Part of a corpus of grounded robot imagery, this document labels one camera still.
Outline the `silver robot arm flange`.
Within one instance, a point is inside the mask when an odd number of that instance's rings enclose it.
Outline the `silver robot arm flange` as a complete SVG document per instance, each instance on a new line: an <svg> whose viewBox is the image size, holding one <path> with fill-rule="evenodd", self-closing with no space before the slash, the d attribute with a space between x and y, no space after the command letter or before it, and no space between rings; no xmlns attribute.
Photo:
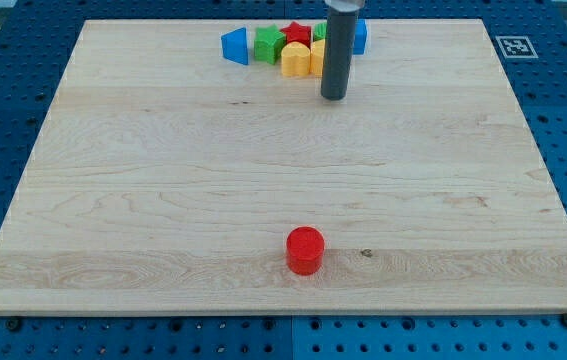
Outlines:
<svg viewBox="0 0 567 360"><path fill-rule="evenodd" d="M325 4L339 12L355 12L365 6L365 0L324 0Z"/></svg>

